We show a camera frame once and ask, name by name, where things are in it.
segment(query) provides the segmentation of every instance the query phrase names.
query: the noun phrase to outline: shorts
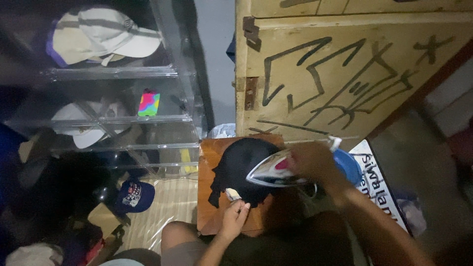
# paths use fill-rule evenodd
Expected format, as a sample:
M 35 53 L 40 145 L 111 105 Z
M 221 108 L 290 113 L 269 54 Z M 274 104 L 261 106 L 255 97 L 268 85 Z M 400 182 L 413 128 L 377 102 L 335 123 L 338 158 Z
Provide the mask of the shorts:
M 193 266 L 207 247 L 207 244 L 200 241 L 181 243 L 163 251 L 161 266 Z

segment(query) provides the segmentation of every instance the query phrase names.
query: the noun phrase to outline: tie-dye object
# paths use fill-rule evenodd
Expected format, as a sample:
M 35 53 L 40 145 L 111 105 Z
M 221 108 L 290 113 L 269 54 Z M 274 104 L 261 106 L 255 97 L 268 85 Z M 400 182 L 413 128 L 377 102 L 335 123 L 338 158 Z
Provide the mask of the tie-dye object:
M 159 93 L 143 93 L 141 95 L 140 107 L 138 108 L 138 115 L 156 115 L 158 113 L 159 95 Z

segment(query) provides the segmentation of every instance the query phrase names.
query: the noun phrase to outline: floor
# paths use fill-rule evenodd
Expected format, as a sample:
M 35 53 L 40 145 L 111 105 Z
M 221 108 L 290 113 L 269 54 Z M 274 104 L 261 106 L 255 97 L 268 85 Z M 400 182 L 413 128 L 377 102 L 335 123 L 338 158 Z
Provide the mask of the floor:
M 449 148 L 417 113 L 393 123 L 371 145 L 391 188 L 418 195 L 427 229 L 417 240 L 428 253 L 473 233 L 473 212 L 456 188 Z
M 417 113 L 408 113 L 371 140 L 391 188 L 415 192 L 427 221 L 417 240 L 435 254 L 473 233 L 473 213 L 461 198 L 455 166 L 448 147 L 441 143 Z M 160 253 L 161 230 L 170 221 L 195 222 L 197 181 L 149 181 L 156 199 L 149 210 L 130 215 L 121 250 L 148 248 Z

